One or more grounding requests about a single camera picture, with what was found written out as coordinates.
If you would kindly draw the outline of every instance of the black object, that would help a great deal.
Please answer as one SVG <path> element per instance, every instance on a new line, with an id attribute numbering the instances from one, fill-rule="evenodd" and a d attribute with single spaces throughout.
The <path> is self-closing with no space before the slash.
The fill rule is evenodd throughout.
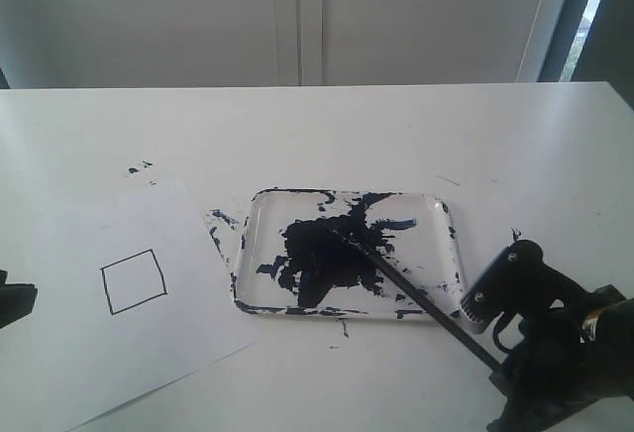
<path id="1" fill-rule="evenodd" d="M 33 311 L 38 290 L 30 283 L 7 285 L 7 272 L 0 270 L 0 328 Z"/>
<path id="2" fill-rule="evenodd" d="M 492 369 L 489 379 L 507 397 L 489 432 L 541 432 L 604 397 L 634 400 L 634 299 L 612 285 L 587 292 L 543 263 L 542 249 L 521 240 L 504 249 L 461 301 L 468 329 L 493 327 L 493 341 L 507 357 L 500 364 L 421 294 L 363 236 L 341 241 L 376 267 Z M 553 307 L 561 300 L 563 307 Z M 524 336 L 513 348 L 499 334 L 519 315 Z"/>

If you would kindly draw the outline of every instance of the acrylic palette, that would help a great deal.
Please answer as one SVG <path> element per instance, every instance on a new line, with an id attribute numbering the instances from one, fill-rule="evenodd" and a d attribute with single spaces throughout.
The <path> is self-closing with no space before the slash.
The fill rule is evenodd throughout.
<path id="1" fill-rule="evenodd" d="M 259 192 L 233 275 L 236 305 L 278 315 L 428 318 L 333 229 L 361 229 L 437 306 L 458 315 L 464 280 L 449 208 L 434 196 L 400 192 Z"/>

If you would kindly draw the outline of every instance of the clear plastic tray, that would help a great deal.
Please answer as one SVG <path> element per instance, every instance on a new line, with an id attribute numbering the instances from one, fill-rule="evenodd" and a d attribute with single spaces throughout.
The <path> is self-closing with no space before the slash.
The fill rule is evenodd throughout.
<path id="1" fill-rule="evenodd" d="M 245 223 L 233 275 L 236 305 L 250 313 L 427 319 L 428 315 L 380 272 L 358 270 L 357 265 L 339 271 L 337 274 L 346 277 L 340 281 L 344 285 L 326 288 L 323 299 L 323 291 L 312 294 L 308 290 L 308 286 L 314 286 L 311 279 L 315 271 L 310 270 L 329 274 L 328 263 L 334 265 L 341 252 L 337 246 L 327 246 L 320 254 L 326 257 L 313 263 L 310 249 L 302 246 L 314 245 L 318 250 L 324 246 L 319 247 L 320 241 L 304 228 L 338 223 L 333 218 L 362 211 L 368 232 L 377 239 L 376 249 L 443 311 L 457 316 L 464 278 L 456 230 L 447 204 L 437 197 L 416 193 L 277 188 L 259 192 Z M 302 235 L 291 236 L 297 234 L 298 226 L 303 229 Z M 335 259 L 329 258 L 330 252 Z M 358 281 L 351 281 L 357 271 L 361 272 Z"/>

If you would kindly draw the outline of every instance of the white table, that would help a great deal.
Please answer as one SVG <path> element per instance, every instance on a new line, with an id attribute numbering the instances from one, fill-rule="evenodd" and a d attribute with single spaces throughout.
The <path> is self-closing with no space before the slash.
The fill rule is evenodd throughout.
<path id="1" fill-rule="evenodd" d="M 39 218 L 180 177 L 201 214 L 244 212 L 271 186 L 434 193 L 469 280 L 516 227 L 586 288 L 631 296 L 633 162 L 634 114 L 602 83 L 3 91 L 0 265 L 28 281 Z M 256 345 L 78 430 L 483 431 L 501 412 L 486 367 L 440 327 L 349 321 L 346 338 L 334 320 L 256 321 Z M 38 430 L 29 329 L 0 331 L 2 430 Z M 554 430 L 633 424 L 610 399 Z"/>

